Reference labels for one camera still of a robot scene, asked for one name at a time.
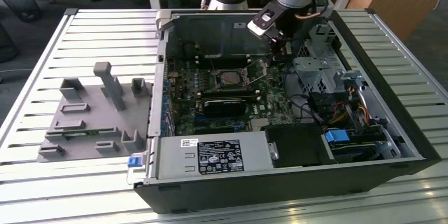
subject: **red wire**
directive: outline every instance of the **red wire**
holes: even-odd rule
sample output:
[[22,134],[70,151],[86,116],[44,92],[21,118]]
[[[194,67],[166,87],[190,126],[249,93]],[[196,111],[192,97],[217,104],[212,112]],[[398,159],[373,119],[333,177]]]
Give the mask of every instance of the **red wire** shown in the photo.
[[336,106],[334,106],[334,114],[333,114],[333,117],[336,116],[336,112],[337,112],[337,107],[338,107],[338,105],[341,105],[341,104],[344,104],[344,102],[338,102],[338,103],[336,103]]

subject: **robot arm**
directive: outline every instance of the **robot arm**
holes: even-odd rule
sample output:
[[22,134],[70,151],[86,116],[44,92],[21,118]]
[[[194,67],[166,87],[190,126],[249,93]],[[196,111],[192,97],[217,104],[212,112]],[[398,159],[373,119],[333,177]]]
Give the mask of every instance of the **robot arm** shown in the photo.
[[[320,16],[328,6],[317,11],[316,0],[272,0],[248,24],[250,32],[261,39],[268,38],[272,54],[280,55],[286,41],[301,39],[308,32],[309,20]],[[246,9],[245,0],[212,0],[208,9]]]
[[[286,26],[290,27],[293,25],[292,23],[320,16],[325,12],[326,8],[324,8],[320,12],[308,14],[312,2],[313,0],[272,0],[253,17],[248,25],[249,30],[260,38],[262,35],[272,37],[272,35],[266,34],[266,32],[272,29],[273,24],[277,23],[278,25],[278,21],[281,21],[281,19],[286,21]],[[286,32],[286,34],[281,35],[290,38],[293,33]]]

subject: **blue drive bracket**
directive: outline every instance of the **blue drive bracket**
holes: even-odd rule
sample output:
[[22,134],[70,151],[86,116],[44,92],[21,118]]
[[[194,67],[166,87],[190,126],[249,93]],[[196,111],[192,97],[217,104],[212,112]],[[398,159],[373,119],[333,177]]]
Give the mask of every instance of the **blue drive bracket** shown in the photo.
[[332,130],[325,133],[326,142],[346,142],[349,137],[345,130]]

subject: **sheet metal panel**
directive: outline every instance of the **sheet metal panel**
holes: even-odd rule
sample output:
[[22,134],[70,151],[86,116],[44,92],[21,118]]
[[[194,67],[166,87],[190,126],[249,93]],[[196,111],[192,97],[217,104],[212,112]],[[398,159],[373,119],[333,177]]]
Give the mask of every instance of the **sheet metal panel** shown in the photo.
[[[104,13],[118,14],[110,15],[104,22],[94,18]],[[125,13],[137,14],[126,18]],[[153,46],[132,47],[130,43],[124,48],[113,48],[120,36],[110,35],[153,31],[153,18],[141,19],[141,13],[154,11],[80,10],[76,19],[64,17],[69,22],[61,27],[56,45],[48,49],[50,53],[42,55],[36,81],[29,90],[25,87],[22,100],[9,116],[17,119],[9,120],[10,129],[6,129],[0,147],[0,223],[410,223],[448,218],[446,97],[434,88],[430,77],[414,67],[409,55],[397,50],[392,41],[384,41],[382,30],[361,10],[344,10],[340,15],[357,38],[365,36],[361,39],[364,49],[444,158],[433,167],[393,179],[362,194],[158,215],[125,183],[126,157],[36,163],[38,145],[61,97],[56,88],[62,77],[81,75],[84,85],[100,84],[89,69],[96,61],[108,60],[116,66],[121,83],[129,83],[136,76],[149,82],[153,80],[156,39],[145,37],[145,43]],[[81,45],[98,40],[94,36],[86,39],[76,35],[81,33],[108,33],[104,40],[108,43],[93,49],[81,46],[64,49],[66,42]]]

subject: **blue latch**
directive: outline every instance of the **blue latch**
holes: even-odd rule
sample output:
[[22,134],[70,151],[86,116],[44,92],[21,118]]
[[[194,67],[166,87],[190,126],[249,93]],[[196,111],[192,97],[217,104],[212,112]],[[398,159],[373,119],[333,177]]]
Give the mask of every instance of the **blue latch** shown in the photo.
[[140,167],[142,166],[142,157],[129,157],[128,167]]
[[345,142],[349,141],[349,137],[345,130],[328,131],[325,133],[326,142]]

